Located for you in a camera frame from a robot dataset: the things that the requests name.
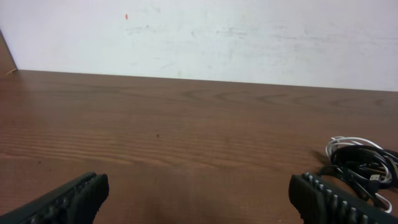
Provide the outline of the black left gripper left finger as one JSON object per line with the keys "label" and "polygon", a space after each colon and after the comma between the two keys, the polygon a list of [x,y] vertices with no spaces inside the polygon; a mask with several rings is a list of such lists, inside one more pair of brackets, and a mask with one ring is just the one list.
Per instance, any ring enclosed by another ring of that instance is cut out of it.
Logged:
{"label": "black left gripper left finger", "polygon": [[92,224],[108,195],[108,176],[88,172],[1,215],[1,224]]}

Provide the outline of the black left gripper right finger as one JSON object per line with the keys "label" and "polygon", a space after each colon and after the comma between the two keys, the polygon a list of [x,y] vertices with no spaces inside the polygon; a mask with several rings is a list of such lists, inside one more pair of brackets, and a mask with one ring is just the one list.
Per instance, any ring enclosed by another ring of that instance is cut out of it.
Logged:
{"label": "black left gripper right finger", "polygon": [[289,200],[304,224],[397,224],[397,217],[308,172],[291,177]]}

